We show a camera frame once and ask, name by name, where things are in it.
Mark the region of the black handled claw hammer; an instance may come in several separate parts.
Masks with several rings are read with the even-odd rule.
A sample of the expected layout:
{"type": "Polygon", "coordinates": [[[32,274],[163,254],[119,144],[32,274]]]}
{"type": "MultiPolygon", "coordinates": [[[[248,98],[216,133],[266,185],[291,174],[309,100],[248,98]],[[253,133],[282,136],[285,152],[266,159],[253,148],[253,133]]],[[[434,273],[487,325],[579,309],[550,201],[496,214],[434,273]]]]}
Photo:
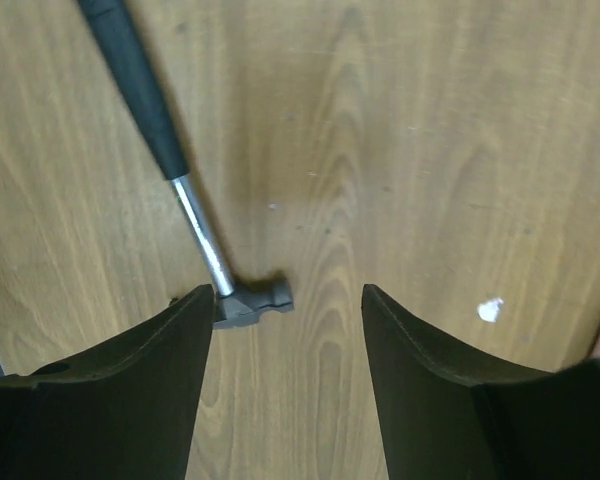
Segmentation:
{"type": "Polygon", "coordinates": [[[293,294],[286,278],[273,278],[250,286],[232,276],[211,222],[189,179],[189,164],[166,97],[125,3],[79,1],[77,5],[140,135],[179,200],[216,287],[215,327],[251,326],[266,312],[292,311],[293,294]]]}

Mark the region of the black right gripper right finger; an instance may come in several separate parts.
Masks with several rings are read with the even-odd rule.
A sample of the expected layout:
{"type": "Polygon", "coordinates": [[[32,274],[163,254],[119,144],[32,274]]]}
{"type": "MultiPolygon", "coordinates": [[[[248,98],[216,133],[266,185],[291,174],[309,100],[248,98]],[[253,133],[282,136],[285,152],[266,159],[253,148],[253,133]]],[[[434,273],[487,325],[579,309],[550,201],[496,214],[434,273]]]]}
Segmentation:
{"type": "Polygon", "coordinates": [[[600,358],[557,372],[481,351],[378,286],[362,323],[392,479],[600,479],[600,358]]]}

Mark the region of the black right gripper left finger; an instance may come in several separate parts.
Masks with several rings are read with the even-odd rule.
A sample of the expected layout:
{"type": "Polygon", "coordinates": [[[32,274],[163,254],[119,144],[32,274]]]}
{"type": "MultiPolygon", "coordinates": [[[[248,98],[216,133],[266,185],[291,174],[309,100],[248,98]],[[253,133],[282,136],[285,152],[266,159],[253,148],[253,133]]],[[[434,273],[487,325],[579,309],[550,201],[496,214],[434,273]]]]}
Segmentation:
{"type": "Polygon", "coordinates": [[[0,479],[182,479],[212,336],[202,285],[98,345],[0,377],[0,479]]]}

